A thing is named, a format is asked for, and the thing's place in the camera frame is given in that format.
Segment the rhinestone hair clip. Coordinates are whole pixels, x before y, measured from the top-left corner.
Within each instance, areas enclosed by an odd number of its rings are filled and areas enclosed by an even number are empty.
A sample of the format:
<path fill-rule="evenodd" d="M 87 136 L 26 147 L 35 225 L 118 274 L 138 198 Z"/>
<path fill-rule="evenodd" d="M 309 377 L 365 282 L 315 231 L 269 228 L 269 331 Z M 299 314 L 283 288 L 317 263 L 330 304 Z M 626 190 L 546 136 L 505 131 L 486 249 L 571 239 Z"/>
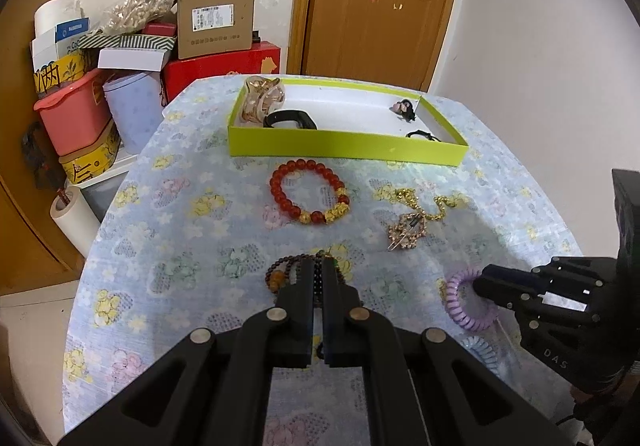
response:
<path fill-rule="evenodd" d="M 419 212 L 403 214 L 387 228 L 388 251 L 409 250 L 426 235 L 426 218 Z"/>

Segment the black pink figurine hair clip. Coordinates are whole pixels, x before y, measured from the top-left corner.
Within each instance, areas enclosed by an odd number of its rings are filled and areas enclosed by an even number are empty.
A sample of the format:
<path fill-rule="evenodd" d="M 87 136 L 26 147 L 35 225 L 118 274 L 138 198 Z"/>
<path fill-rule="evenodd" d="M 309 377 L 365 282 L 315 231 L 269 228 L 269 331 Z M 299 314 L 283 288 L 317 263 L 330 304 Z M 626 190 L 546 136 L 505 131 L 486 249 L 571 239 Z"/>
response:
<path fill-rule="evenodd" d="M 390 107 L 390 111 L 407 122 L 416 120 L 416 112 L 414 111 L 413 104 L 408 99 L 402 99 L 398 102 L 395 102 Z"/>

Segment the black fitness band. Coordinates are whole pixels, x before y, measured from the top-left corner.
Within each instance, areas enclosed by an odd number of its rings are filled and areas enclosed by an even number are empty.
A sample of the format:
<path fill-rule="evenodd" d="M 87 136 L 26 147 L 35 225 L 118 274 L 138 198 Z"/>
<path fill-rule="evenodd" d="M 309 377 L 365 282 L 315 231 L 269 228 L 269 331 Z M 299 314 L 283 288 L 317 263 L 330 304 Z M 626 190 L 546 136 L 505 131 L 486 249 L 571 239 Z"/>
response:
<path fill-rule="evenodd" d="M 316 123 L 303 110 L 275 110 L 264 118 L 264 128 L 274 128 L 279 123 L 294 122 L 299 129 L 317 130 Z"/>

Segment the beige hair claw clip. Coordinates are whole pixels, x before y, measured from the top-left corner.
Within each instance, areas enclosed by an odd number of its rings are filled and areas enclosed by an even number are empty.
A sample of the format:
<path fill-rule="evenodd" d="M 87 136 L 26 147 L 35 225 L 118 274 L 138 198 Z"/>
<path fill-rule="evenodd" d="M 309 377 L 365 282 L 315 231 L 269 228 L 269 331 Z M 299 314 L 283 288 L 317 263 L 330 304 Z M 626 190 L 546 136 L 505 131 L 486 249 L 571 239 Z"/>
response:
<path fill-rule="evenodd" d="M 244 82 L 243 92 L 240 119 L 252 125 L 262 125 L 266 117 L 281 108 L 285 101 L 280 78 L 250 76 Z"/>

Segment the floral blue tablecloth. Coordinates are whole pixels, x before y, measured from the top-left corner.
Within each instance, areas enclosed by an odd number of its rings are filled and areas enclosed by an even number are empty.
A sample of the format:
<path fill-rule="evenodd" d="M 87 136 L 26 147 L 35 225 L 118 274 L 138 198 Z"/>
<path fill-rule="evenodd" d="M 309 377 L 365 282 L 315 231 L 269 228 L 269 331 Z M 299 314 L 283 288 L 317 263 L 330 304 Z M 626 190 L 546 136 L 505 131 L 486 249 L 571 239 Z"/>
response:
<path fill-rule="evenodd" d="M 518 159 L 460 103 L 435 107 L 469 143 L 450 168 L 332 159 L 352 207 L 330 225 L 303 225 L 269 188 L 277 159 L 233 158 L 227 123 L 241 77 L 194 82 L 162 124 L 107 209 L 70 314 L 63 359 L 63 422 L 71 430 L 191 330 L 238 328 L 273 297 L 268 267 L 326 251 L 369 309 L 412 331 L 442 328 L 558 421 L 572 411 L 567 383 L 526 353 L 509 312 L 464 331 L 444 307 L 455 273 L 496 263 L 527 270 L 578 246 Z M 419 212 L 426 235 L 388 251 L 387 228 Z"/>

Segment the yellow-green shallow tray box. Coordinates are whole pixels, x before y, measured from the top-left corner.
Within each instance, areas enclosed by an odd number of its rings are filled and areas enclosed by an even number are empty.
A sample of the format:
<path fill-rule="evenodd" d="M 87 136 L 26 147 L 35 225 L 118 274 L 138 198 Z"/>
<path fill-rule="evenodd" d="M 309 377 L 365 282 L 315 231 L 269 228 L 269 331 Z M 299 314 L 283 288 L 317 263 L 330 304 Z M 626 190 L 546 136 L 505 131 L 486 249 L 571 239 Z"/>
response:
<path fill-rule="evenodd" d="M 285 101 L 278 110 L 303 110 L 317 130 L 294 122 L 274 128 L 240 119 L 244 80 L 228 121 L 233 157 L 317 157 L 390 160 L 457 167 L 469 144 L 422 93 L 383 84 L 333 78 L 280 78 Z M 390 111 L 402 99 L 412 102 L 416 120 Z"/>

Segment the white paper roll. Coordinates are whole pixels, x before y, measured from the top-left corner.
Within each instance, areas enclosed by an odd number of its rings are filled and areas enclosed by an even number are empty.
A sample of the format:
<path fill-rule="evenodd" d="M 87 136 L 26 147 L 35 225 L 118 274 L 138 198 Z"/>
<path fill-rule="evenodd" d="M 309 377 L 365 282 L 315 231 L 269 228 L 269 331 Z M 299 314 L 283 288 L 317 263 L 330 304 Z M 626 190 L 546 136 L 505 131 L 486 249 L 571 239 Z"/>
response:
<path fill-rule="evenodd" d="M 93 213 L 81 190 L 76 186 L 64 189 L 51 203 L 50 217 L 72 245 L 87 258 L 98 235 L 100 221 Z"/>

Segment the wooden wardrobe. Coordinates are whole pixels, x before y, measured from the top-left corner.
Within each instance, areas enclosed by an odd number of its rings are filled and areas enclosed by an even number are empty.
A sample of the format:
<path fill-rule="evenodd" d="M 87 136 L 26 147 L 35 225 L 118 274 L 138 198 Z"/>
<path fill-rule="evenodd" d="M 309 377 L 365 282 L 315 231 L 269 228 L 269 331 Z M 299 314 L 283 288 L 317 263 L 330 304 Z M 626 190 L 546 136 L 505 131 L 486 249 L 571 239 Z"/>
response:
<path fill-rule="evenodd" d="M 1 292 L 63 284 L 85 259 L 50 216 L 64 173 L 39 115 L 29 44 L 49 0 L 1 0 Z"/>

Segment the yellow patterned box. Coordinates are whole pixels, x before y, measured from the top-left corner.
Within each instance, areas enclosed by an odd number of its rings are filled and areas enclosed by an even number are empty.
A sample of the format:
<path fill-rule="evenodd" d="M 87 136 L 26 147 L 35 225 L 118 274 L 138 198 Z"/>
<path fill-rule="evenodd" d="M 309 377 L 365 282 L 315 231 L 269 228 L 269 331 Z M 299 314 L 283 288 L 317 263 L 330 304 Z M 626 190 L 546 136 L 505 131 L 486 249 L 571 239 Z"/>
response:
<path fill-rule="evenodd" d="M 99 177 L 114 165 L 120 146 L 120 136 L 111 120 L 96 142 L 58 159 L 67 179 L 73 185 Z"/>

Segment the lavender cylindrical container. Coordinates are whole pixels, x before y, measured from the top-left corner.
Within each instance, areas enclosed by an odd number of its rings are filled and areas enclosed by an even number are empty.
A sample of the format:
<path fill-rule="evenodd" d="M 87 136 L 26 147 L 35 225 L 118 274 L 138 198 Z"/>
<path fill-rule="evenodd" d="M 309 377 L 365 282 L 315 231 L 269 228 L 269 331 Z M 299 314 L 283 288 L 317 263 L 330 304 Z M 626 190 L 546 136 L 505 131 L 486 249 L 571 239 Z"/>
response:
<path fill-rule="evenodd" d="M 163 121 L 160 74 L 115 70 L 103 90 L 126 152 L 140 154 Z"/>

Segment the red gift box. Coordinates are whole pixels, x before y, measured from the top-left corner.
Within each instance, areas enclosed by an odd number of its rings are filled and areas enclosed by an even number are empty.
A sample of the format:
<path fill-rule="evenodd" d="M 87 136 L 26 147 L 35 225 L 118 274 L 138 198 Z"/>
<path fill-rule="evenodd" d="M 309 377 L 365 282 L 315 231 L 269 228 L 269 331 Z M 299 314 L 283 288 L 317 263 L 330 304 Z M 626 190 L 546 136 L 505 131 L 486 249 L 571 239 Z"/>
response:
<path fill-rule="evenodd" d="M 265 75 L 280 73 L 281 49 L 262 41 L 250 50 L 218 53 L 173 60 L 163 69 L 166 98 L 171 102 L 193 81 L 227 75 Z"/>

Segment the pink plastic bin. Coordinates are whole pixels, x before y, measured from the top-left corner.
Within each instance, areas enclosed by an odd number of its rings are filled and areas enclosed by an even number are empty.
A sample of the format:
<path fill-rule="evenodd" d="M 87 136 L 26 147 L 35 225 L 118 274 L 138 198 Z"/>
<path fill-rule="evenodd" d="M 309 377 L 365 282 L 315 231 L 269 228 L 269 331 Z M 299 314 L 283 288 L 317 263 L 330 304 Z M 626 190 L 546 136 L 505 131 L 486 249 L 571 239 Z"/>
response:
<path fill-rule="evenodd" d="M 34 105 L 58 156 L 90 146 L 111 120 L 103 84 L 105 69 L 93 69 Z"/>

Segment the brown wooden door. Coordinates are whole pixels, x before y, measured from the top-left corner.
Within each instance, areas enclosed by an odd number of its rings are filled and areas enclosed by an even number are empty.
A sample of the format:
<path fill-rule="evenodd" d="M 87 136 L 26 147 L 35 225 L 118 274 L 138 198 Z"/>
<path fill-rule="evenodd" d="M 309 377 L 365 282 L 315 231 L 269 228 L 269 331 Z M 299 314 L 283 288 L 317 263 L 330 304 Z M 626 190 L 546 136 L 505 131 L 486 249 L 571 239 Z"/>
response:
<path fill-rule="evenodd" d="M 293 0 L 286 70 L 425 91 L 454 0 Z"/>

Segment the white flat box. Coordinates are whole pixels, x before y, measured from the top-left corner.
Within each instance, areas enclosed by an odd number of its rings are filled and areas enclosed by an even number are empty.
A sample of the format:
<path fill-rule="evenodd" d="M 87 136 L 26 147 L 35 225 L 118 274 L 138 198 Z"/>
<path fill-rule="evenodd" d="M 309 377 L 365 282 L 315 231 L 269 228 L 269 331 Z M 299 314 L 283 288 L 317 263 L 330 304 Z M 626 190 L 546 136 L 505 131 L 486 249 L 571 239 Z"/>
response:
<path fill-rule="evenodd" d="M 169 56 L 165 50 L 104 48 L 99 53 L 98 67 L 159 73 Z"/>

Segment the brown cardboard box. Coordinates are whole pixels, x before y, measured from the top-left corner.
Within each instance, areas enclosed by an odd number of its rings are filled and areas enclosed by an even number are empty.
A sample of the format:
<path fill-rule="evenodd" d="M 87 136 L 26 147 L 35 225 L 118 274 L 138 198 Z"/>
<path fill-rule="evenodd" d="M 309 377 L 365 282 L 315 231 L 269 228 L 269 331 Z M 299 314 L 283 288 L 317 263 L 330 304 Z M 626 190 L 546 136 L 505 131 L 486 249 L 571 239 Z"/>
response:
<path fill-rule="evenodd" d="M 255 0 L 177 0 L 179 60 L 248 50 Z"/>

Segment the green striped box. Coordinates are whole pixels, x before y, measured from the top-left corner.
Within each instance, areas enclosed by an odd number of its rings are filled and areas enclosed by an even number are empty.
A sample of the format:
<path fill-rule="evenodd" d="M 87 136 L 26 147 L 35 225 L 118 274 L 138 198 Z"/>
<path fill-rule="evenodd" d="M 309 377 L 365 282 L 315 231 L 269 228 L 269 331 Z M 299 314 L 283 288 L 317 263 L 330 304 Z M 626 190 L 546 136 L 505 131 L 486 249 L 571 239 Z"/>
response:
<path fill-rule="evenodd" d="M 78 40 L 80 50 L 88 49 L 139 49 L 154 51 L 171 51 L 175 47 L 176 38 L 169 36 L 129 34 L 83 36 Z"/>

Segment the bag of beige items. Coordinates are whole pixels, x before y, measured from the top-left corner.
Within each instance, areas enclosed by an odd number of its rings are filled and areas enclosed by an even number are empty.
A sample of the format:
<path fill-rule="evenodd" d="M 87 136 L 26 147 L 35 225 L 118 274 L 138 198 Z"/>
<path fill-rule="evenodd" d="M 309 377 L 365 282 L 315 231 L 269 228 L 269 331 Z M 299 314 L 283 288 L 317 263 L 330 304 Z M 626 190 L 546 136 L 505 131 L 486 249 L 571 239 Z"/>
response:
<path fill-rule="evenodd" d="M 120 0 L 101 15 L 99 28 L 104 35 L 140 32 L 150 21 L 167 14 L 175 0 Z"/>

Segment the white blue carton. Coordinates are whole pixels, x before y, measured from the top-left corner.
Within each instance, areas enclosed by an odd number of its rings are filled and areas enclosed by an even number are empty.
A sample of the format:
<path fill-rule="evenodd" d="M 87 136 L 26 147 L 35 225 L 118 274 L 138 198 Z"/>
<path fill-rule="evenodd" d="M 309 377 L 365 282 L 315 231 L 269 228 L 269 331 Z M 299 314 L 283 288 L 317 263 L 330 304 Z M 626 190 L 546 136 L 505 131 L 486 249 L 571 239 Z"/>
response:
<path fill-rule="evenodd" d="M 34 15 L 35 38 L 30 43 L 32 69 L 43 67 L 78 49 L 78 40 L 90 30 L 90 18 L 79 0 L 49 0 Z"/>

